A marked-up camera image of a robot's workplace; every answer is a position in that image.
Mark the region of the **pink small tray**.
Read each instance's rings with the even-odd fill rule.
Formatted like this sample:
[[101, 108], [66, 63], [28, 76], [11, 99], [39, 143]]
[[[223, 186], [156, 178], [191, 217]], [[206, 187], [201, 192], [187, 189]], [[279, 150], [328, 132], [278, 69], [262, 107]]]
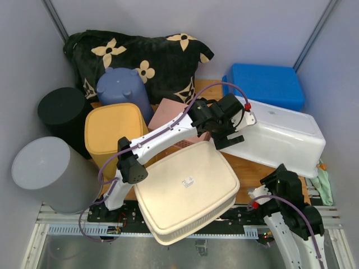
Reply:
[[[164, 98], [158, 105], [150, 123], [148, 124], [149, 132], [159, 128], [160, 126], [174, 119], [176, 116], [179, 115], [179, 113], [184, 112], [186, 107], [187, 107], [186, 104], [182, 104], [177, 101]], [[194, 136], [182, 140], [180, 142], [177, 142], [176, 144], [174, 144], [174, 147], [182, 149], [194, 143], [198, 143], [201, 141], [209, 141], [209, 140], [210, 140], [210, 133], [206, 132], [203, 133], [200, 137]]]

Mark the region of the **blue rimmed white tub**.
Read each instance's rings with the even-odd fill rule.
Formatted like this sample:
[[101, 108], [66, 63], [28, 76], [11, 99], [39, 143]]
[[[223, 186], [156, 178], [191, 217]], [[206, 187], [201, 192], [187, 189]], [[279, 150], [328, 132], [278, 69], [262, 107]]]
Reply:
[[317, 177], [317, 164], [326, 141], [314, 117], [250, 100], [256, 123], [238, 134], [244, 141], [221, 152], [277, 168], [284, 164], [306, 178]]

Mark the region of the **beige perforated basket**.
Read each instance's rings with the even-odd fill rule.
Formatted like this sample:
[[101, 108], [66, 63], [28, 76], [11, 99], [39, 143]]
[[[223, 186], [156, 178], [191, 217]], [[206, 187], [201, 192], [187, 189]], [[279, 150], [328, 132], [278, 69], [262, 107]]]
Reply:
[[161, 245], [199, 231], [236, 201], [240, 181], [215, 146], [202, 141], [178, 150], [148, 168], [134, 186], [144, 221]]

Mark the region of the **blue bucket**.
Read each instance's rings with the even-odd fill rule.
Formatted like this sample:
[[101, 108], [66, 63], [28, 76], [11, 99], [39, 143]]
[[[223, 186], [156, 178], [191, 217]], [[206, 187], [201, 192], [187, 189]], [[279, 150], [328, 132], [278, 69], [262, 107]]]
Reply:
[[135, 69], [108, 67], [98, 80], [96, 93], [101, 105], [135, 104], [147, 124], [154, 115], [145, 85]]

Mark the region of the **yellow slatted basket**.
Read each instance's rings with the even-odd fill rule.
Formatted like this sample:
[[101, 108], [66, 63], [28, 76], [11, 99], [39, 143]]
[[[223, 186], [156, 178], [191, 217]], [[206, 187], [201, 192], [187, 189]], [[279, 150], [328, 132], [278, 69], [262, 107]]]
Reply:
[[85, 122], [85, 146], [97, 166], [118, 150], [118, 140], [139, 138], [149, 133], [140, 109], [132, 103], [100, 106], [88, 114]]

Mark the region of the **grey bucket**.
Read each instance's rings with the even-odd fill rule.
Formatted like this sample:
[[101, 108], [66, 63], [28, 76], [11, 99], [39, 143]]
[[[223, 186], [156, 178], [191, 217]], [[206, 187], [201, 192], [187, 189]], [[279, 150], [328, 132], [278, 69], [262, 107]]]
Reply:
[[97, 167], [58, 137], [27, 144], [12, 164], [14, 182], [60, 214], [77, 214], [101, 193]]

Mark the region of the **black large bucket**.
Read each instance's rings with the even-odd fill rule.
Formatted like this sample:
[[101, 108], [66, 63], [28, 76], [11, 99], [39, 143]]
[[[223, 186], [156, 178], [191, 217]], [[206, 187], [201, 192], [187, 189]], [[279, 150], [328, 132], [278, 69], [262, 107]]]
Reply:
[[53, 136], [63, 139], [85, 159], [90, 159], [85, 146], [85, 121], [92, 110], [80, 90], [62, 87], [43, 97], [37, 112]]

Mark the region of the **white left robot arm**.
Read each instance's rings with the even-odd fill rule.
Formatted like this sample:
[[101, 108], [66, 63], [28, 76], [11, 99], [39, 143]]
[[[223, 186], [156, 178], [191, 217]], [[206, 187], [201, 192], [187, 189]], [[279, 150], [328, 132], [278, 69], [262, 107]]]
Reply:
[[177, 142], [205, 132], [210, 133], [217, 150], [243, 142], [242, 135], [235, 138], [229, 135], [236, 133], [240, 126], [239, 121], [234, 122], [233, 118], [238, 115], [243, 120], [244, 113], [250, 109], [248, 101], [242, 104], [233, 94], [211, 105], [193, 99], [184, 112], [154, 131], [131, 141], [125, 137], [119, 139], [119, 152], [115, 154], [118, 158], [117, 170], [103, 196], [101, 216], [109, 222], [117, 220], [120, 207], [132, 186], [148, 176], [145, 164]]

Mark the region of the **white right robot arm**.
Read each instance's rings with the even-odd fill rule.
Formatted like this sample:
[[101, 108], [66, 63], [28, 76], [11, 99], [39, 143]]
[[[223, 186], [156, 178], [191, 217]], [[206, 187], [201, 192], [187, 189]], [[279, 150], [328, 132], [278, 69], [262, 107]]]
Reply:
[[280, 164], [260, 183], [254, 217], [269, 227], [286, 268], [327, 268], [323, 219], [304, 201], [298, 175]]

